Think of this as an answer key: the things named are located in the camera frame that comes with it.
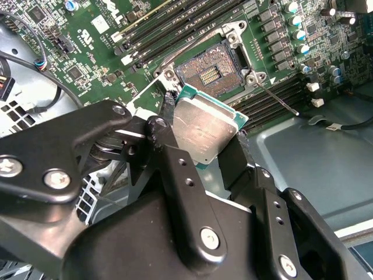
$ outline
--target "green circuit board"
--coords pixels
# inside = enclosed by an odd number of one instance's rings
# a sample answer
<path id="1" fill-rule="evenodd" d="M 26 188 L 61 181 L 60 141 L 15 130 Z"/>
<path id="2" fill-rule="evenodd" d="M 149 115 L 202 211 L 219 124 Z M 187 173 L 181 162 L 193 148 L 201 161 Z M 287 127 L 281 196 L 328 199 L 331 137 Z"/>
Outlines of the green circuit board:
<path id="1" fill-rule="evenodd" d="M 73 12 L 67 11 L 66 2 L 77 3 L 79 9 Z M 172 12 L 174 5 L 192 5 L 194 2 L 201 5 L 208 5 L 211 2 L 215 6 L 220 6 L 220 10 L 207 9 L 207 12 L 212 12 L 208 16 L 201 17 L 201 21 L 195 26 L 177 26 L 175 20 L 164 24 L 164 26 L 168 24 L 167 32 L 164 32 L 166 27 L 163 27 L 162 22 L 157 29 L 157 21 L 162 21 L 162 17 L 157 19 L 161 13 Z M 202 37 L 214 26 L 239 20 L 248 23 L 248 27 L 242 34 L 242 40 L 253 69 L 266 73 L 263 85 L 267 88 L 299 75 L 301 64 L 309 64 L 310 73 L 317 73 L 321 84 L 321 95 L 326 100 L 336 96 L 336 89 L 344 83 L 351 81 L 361 84 L 369 80 L 371 77 L 369 62 L 362 47 L 365 42 L 362 19 L 358 17 L 356 24 L 348 26 L 339 23 L 338 15 L 321 16 L 320 10 L 330 7 L 327 0 L 297 1 L 296 13 L 287 13 L 285 6 L 288 2 L 288 0 L 3 0 L 0 7 L 20 16 L 37 31 L 47 50 L 48 69 L 74 91 L 84 105 L 104 99 L 127 104 L 154 79 L 156 68 L 167 55 L 188 42 Z M 338 3 L 338 6 L 335 8 L 344 8 L 343 3 Z M 271 18 L 261 20 L 260 15 L 269 9 L 273 14 Z M 299 26 L 289 24 L 291 17 L 294 16 L 300 16 L 302 23 Z M 191 14 L 191 18 L 195 19 L 197 16 Z M 288 64 L 284 68 L 279 66 L 281 61 L 274 60 L 274 52 L 269 48 L 273 43 L 268 43 L 267 37 L 274 30 L 266 31 L 263 28 L 265 23 L 270 21 L 275 22 L 277 29 L 283 29 L 281 36 L 285 39 L 285 46 L 279 51 L 286 50 L 285 60 Z M 27 30 L 10 19 L 4 22 L 38 53 L 36 41 Z M 71 51 L 62 52 L 51 39 L 50 30 L 53 28 L 57 28 L 59 34 L 68 40 Z M 139 67 L 136 67 L 136 63 L 124 65 L 121 61 L 124 56 L 136 50 L 131 47 L 126 50 L 124 47 L 126 36 L 131 35 L 132 30 L 136 30 L 134 34 L 139 38 L 137 41 L 141 42 L 140 48 L 147 43 L 150 44 L 150 47 L 143 51 L 144 58 L 149 57 L 148 54 L 152 51 L 158 50 L 154 52 L 156 55 Z M 296 30 L 305 31 L 305 41 L 293 38 Z M 123 34 L 122 40 L 114 36 L 118 33 Z M 180 39 L 172 41 L 176 34 L 181 34 Z M 210 38 L 179 56 L 175 65 L 187 61 L 222 40 L 224 38 L 219 35 Z M 297 48 L 300 44 L 307 44 L 310 51 L 307 54 L 298 53 Z M 121 46 L 121 52 L 115 54 Z M 330 81 L 328 74 L 330 65 L 340 68 L 343 77 L 340 84 Z M 221 94 L 218 99 L 225 101 L 243 90 L 243 86 L 239 86 Z M 259 92 L 261 90 L 257 88 L 250 95 L 243 96 L 231 105 L 239 104 Z M 163 93 L 163 87 L 155 83 L 135 102 L 135 106 L 158 112 Z"/>

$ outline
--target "white label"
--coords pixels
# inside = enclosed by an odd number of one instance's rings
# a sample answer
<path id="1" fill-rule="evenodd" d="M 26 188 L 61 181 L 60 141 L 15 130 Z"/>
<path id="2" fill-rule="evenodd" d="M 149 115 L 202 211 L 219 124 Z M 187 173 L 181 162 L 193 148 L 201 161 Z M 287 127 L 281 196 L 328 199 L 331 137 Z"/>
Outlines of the white label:
<path id="1" fill-rule="evenodd" d="M 336 131 L 336 130 L 340 130 L 341 127 L 342 127 L 341 124 L 331 124 L 326 129 L 331 130 L 331 131 Z"/>
<path id="2" fill-rule="evenodd" d="M 99 15 L 91 22 L 100 34 L 103 34 L 106 30 L 110 28 L 102 15 Z"/>
<path id="3" fill-rule="evenodd" d="M 111 39 L 113 42 L 119 42 L 123 39 L 123 36 L 119 34 L 119 31 L 115 32 L 113 35 L 111 35 Z"/>

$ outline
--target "capacitor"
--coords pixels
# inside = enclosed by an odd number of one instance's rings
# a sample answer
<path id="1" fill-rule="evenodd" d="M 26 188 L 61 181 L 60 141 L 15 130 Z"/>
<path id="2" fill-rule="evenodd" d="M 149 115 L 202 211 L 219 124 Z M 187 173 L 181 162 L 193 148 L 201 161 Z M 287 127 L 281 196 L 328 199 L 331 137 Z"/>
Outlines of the capacitor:
<path id="1" fill-rule="evenodd" d="M 301 71 L 302 74 L 305 75 L 305 74 L 308 74 L 311 69 L 307 65 L 301 64 L 299 65 L 299 70 Z"/>
<path id="2" fill-rule="evenodd" d="M 296 30 L 293 33 L 293 38 L 299 41 L 304 41 L 305 40 L 305 31 L 303 30 Z"/>
<path id="3" fill-rule="evenodd" d="M 336 9 L 322 9 L 321 15 L 322 16 L 334 16 L 336 14 Z"/>
<path id="4" fill-rule="evenodd" d="M 298 3 L 296 2 L 289 2 L 285 6 L 285 12 L 287 13 L 296 13 L 298 11 Z"/>
<path id="5" fill-rule="evenodd" d="M 341 59 L 343 60 L 347 60 L 350 58 L 350 53 L 348 51 L 344 51 L 341 55 L 340 55 Z"/>
<path id="6" fill-rule="evenodd" d="M 331 65 L 328 69 L 328 73 L 331 74 L 334 77 L 337 77 L 340 75 L 341 71 L 338 67 Z"/>
<path id="7" fill-rule="evenodd" d="M 289 18 L 289 24 L 293 26 L 299 26 L 302 23 L 302 18 L 300 16 L 292 16 Z"/>
<path id="8" fill-rule="evenodd" d="M 300 54 L 308 54 L 308 52 L 309 52 L 309 46 L 306 45 L 306 44 L 300 44 L 297 47 L 297 52 L 300 53 Z"/>
<path id="9" fill-rule="evenodd" d="M 343 82 L 343 77 L 342 76 L 337 76 L 337 77 L 331 76 L 330 81 L 338 85 Z"/>
<path id="10" fill-rule="evenodd" d="M 354 17 L 341 17 L 339 19 L 341 25 L 354 25 L 356 22 L 356 18 Z"/>
<path id="11" fill-rule="evenodd" d="M 69 12 L 74 12 L 74 11 L 77 11 L 79 9 L 79 4 L 78 4 L 78 2 L 76 2 L 74 0 L 66 1 L 65 2 L 65 8 Z"/>

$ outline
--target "metal rod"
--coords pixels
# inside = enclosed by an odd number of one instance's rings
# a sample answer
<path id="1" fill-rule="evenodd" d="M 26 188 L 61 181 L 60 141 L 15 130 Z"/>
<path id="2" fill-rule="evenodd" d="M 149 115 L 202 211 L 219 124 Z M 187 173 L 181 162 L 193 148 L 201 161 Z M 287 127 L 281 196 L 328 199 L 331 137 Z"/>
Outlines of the metal rod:
<path id="1" fill-rule="evenodd" d="M 286 104 L 281 98 L 279 98 L 277 95 L 275 95 L 273 92 L 271 92 L 269 89 L 265 88 L 260 83 L 257 83 L 257 85 L 262 88 L 266 93 L 268 93 L 270 96 L 272 96 L 277 102 L 279 102 L 285 109 L 287 109 L 289 112 L 292 112 L 294 115 L 298 116 L 299 112 L 293 108 L 291 108 L 288 104 Z"/>

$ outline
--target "white capacitor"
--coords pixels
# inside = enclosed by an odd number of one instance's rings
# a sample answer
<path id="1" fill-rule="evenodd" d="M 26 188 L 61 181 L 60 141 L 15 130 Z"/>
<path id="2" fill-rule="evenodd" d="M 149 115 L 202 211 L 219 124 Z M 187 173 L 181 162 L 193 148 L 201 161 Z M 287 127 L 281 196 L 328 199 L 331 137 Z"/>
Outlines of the white capacitor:
<path id="1" fill-rule="evenodd" d="M 79 4 L 74 0 L 65 1 L 65 9 L 69 12 L 77 11 L 79 9 Z"/>
<path id="2" fill-rule="evenodd" d="M 300 44 L 297 47 L 297 52 L 300 53 L 300 54 L 308 54 L 308 52 L 309 52 L 309 46 L 306 45 L 306 44 Z"/>
<path id="3" fill-rule="evenodd" d="M 334 77 L 337 77 L 341 74 L 341 71 L 338 67 L 335 67 L 334 65 L 331 65 L 328 69 L 329 74 L 331 74 Z"/>
<path id="4" fill-rule="evenodd" d="M 303 30 L 296 30 L 293 33 L 293 38 L 299 41 L 304 41 L 305 40 L 305 31 Z"/>
<path id="5" fill-rule="evenodd" d="M 343 82 L 343 77 L 342 76 L 337 76 L 337 77 L 331 76 L 330 81 L 338 85 Z"/>
<path id="6" fill-rule="evenodd" d="M 299 70 L 302 72 L 302 74 L 308 74 L 311 69 L 307 65 L 301 64 L 299 66 Z"/>
<path id="7" fill-rule="evenodd" d="M 289 2 L 285 6 L 285 12 L 287 13 L 296 13 L 298 11 L 298 3 L 296 2 Z"/>
<path id="8" fill-rule="evenodd" d="M 292 16 L 289 18 L 289 24 L 293 26 L 299 26 L 302 24 L 302 18 L 300 16 Z"/>

